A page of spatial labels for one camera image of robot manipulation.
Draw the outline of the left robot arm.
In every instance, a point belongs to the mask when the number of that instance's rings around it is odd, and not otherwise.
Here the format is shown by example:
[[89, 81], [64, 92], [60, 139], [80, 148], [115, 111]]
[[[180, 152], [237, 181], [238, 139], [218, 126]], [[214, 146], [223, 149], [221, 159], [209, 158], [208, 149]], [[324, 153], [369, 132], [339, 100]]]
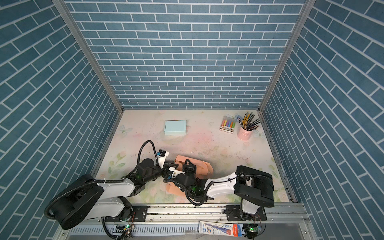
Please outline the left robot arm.
[[153, 160], [145, 159], [119, 180], [96, 180], [89, 174], [83, 175], [48, 203], [44, 215], [58, 221], [64, 230], [99, 217], [128, 220], [133, 211], [128, 198], [143, 191], [146, 183], [166, 177], [169, 168], [177, 166], [175, 162], [155, 165]]

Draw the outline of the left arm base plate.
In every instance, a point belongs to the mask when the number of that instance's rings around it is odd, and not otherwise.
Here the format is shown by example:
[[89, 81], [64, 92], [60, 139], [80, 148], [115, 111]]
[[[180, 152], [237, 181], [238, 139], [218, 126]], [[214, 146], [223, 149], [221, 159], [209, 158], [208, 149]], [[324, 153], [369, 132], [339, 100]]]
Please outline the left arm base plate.
[[105, 217], [108, 223], [128, 223], [128, 222], [144, 222], [147, 217], [148, 206], [132, 206], [129, 210], [123, 209], [117, 217]]

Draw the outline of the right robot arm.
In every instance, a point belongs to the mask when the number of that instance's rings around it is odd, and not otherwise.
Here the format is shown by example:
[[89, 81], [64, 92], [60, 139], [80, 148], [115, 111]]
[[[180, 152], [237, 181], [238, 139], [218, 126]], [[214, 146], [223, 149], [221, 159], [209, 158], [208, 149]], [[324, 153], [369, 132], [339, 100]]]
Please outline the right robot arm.
[[223, 195], [234, 194], [241, 198], [242, 219], [254, 217], [262, 208], [272, 208], [274, 201], [273, 177], [263, 171], [237, 166], [232, 174], [218, 179], [199, 179], [197, 165], [185, 160], [182, 170], [169, 168], [164, 183], [175, 185], [195, 207]]

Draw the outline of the light blue paper box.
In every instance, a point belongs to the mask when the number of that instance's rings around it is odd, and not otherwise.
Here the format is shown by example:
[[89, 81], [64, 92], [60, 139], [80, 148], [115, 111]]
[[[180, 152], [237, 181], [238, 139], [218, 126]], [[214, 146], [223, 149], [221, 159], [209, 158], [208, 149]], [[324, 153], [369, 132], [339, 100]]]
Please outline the light blue paper box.
[[186, 120], [165, 121], [164, 134], [166, 136], [184, 136], [186, 133]]

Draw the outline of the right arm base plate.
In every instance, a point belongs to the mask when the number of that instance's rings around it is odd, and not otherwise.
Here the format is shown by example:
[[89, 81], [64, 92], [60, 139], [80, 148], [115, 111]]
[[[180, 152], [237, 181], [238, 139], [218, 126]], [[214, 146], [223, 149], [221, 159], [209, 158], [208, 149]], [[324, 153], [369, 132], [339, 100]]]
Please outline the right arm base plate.
[[235, 221], [266, 221], [265, 209], [257, 205], [227, 205], [223, 213], [230, 222]]

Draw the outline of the pink paper box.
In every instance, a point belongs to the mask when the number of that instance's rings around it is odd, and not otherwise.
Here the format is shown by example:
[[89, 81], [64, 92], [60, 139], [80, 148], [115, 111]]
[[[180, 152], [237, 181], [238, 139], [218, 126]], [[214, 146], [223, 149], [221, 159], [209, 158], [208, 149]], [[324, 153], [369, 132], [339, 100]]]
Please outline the pink paper box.
[[[186, 162], [187, 159], [197, 166], [197, 172], [196, 172], [197, 178], [206, 179], [206, 178], [210, 178], [213, 175], [214, 169], [210, 163], [197, 160], [197, 159], [187, 158], [181, 155], [177, 155], [175, 159], [175, 163], [178, 164], [178, 167], [176, 168], [176, 170], [182, 171], [182, 165]], [[178, 197], [181, 197], [181, 196], [185, 197], [185, 194], [173, 183], [166, 184], [166, 192], [168, 194], [173, 194]]]

